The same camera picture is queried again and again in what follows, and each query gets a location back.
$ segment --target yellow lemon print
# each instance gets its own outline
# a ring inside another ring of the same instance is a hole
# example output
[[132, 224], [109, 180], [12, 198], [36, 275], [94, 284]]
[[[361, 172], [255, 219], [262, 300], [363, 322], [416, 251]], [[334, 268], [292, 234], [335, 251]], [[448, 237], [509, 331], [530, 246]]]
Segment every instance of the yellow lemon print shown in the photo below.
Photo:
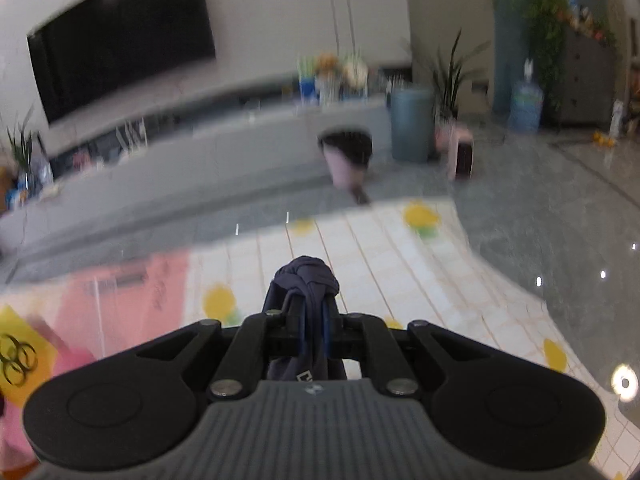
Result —
[[209, 319], [229, 324], [236, 314], [236, 297], [228, 286], [215, 285], [205, 294], [202, 309]]
[[392, 317], [385, 317], [385, 323], [388, 328], [395, 328], [396, 330], [402, 330], [404, 328], [397, 319]]
[[556, 372], [564, 372], [566, 370], [566, 354], [560, 348], [558, 343], [545, 339], [543, 344], [545, 351], [546, 364]]
[[440, 224], [440, 216], [423, 202], [411, 202], [404, 208], [404, 222], [420, 236], [433, 235]]
[[293, 222], [289, 231], [296, 236], [306, 236], [316, 228], [316, 223], [311, 218], [296, 220]]

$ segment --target silver screw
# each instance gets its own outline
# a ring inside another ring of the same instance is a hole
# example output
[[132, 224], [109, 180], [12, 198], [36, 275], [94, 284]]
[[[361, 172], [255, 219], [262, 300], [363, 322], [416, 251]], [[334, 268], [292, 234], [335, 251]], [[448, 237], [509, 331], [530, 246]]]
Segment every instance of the silver screw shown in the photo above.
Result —
[[216, 397], [233, 397], [242, 391], [242, 384], [235, 379], [220, 379], [210, 386]]
[[392, 379], [386, 384], [386, 389], [395, 396], [404, 397], [418, 391], [418, 383], [413, 379]]

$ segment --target beige wall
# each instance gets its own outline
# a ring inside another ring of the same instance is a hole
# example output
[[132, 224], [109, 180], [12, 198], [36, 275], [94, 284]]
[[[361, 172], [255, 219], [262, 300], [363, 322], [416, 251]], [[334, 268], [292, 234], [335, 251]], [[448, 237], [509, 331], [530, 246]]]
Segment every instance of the beige wall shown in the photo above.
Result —
[[607, 15], [611, 30], [618, 40], [616, 63], [616, 98], [628, 100], [629, 67], [631, 64], [631, 36], [629, 20], [634, 18], [640, 32], [640, 0], [607, 0]]
[[[462, 28], [462, 37], [458, 53], [464, 54], [478, 44], [490, 40], [488, 50], [469, 62], [468, 68], [483, 68], [483, 79], [489, 81], [487, 100], [482, 95], [471, 93], [471, 81], [467, 81], [460, 90], [458, 99], [460, 113], [478, 113], [488, 111], [494, 95], [494, 5], [493, 0], [408, 0], [409, 20], [412, 36], [417, 38], [414, 44], [421, 44], [433, 56], [440, 48], [447, 59], [458, 30]], [[418, 82], [430, 81], [431, 77], [414, 67]]]

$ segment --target wall-mounted television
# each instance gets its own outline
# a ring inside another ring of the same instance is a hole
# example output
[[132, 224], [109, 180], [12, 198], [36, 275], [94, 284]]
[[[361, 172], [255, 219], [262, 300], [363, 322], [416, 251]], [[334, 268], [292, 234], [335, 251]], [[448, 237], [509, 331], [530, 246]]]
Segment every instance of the wall-mounted television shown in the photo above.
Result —
[[135, 81], [215, 56], [205, 0], [85, 0], [28, 42], [49, 122]]

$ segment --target yellow package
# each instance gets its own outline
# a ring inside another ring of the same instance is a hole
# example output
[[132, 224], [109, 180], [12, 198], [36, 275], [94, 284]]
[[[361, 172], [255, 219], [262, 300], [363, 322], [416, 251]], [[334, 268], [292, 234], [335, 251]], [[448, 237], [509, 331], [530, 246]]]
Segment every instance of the yellow package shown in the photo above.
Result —
[[49, 380], [56, 348], [10, 307], [0, 310], [0, 391], [23, 407], [29, 396]]

